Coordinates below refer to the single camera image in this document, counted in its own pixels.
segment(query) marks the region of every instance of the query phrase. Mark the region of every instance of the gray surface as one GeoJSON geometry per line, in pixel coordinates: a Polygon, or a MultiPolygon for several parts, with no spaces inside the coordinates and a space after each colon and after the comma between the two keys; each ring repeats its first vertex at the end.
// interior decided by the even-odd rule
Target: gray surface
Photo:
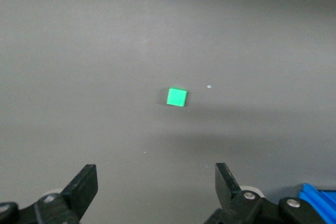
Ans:
{"type": "Polygon", "coordinates": [[[0,0],[0,26],[0,201],[86,163],[83,223],[203,223],[216,162],[272,200],[335,187],[336,0],[0,0]]]}

